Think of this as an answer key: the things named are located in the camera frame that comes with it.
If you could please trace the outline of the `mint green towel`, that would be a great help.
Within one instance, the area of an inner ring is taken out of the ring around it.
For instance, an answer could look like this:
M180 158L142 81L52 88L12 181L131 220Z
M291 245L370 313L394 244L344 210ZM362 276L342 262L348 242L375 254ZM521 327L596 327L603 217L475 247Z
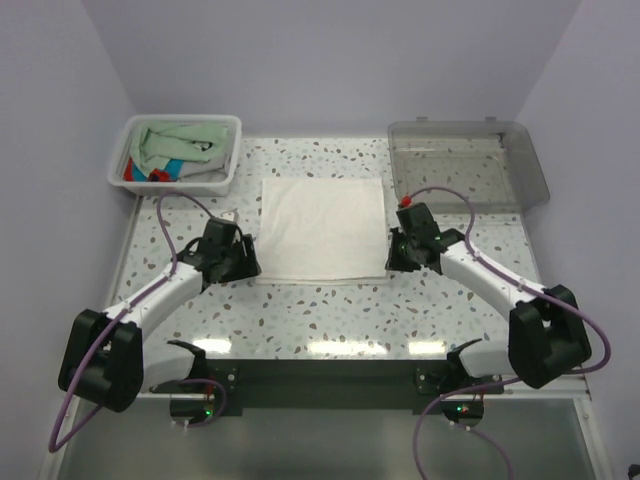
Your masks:
M220 122L145 121L133 130L129 155L146 176L182 160L179 177L186 177L222 169L228 144L229 128Z

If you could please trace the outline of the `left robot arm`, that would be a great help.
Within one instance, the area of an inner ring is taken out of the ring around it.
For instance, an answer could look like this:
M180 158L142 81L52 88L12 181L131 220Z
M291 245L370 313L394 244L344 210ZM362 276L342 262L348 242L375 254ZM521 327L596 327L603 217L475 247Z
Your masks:
M150 335L179 307L215 284L261 272L253 238L229 220L211 218L201 236L173 250L167 267L129 298L74 320L58 375L61 390L114 412L141 392L175 382L185 392L208 379L203 349L172 340L147 351Z

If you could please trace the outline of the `white towel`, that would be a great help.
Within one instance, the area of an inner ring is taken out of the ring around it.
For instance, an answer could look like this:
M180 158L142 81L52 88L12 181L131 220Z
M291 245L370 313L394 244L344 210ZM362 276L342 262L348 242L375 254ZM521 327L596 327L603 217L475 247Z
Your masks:
M262 284L384 284L380 178L265 178L256 254Z

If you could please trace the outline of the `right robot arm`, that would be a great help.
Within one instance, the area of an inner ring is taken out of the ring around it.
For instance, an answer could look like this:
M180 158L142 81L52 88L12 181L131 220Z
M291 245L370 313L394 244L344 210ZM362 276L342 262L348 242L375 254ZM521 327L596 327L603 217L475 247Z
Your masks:
M513 375L539 389L592 356L585 322L574 294L558 285L546 288L518 277L484 256L456 229L441 230L424 203L396 211L386 268L424 268L455 280L490 305L508 325L507 339L467 341L447 354L445 379L468 392L481 378Z

